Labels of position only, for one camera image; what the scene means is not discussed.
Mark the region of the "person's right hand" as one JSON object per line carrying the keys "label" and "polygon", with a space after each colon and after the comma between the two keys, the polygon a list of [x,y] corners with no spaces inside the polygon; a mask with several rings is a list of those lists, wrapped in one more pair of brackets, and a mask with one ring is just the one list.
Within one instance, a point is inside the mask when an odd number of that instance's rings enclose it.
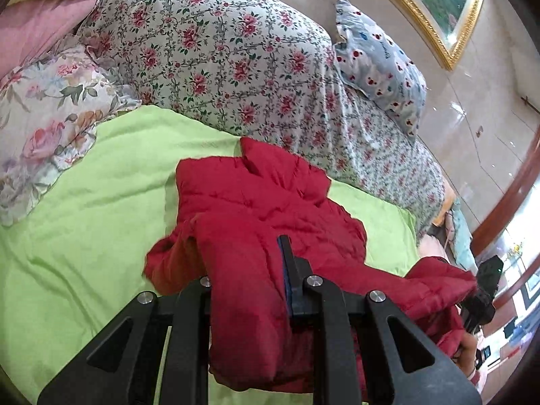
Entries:
{"label": "person's right hand", "polygon": [[459,342],[459,348],[451,358],[454,364],[467,378],[472,378],[476,371],[476,351],[478,340],[473,334],[464,333]]}

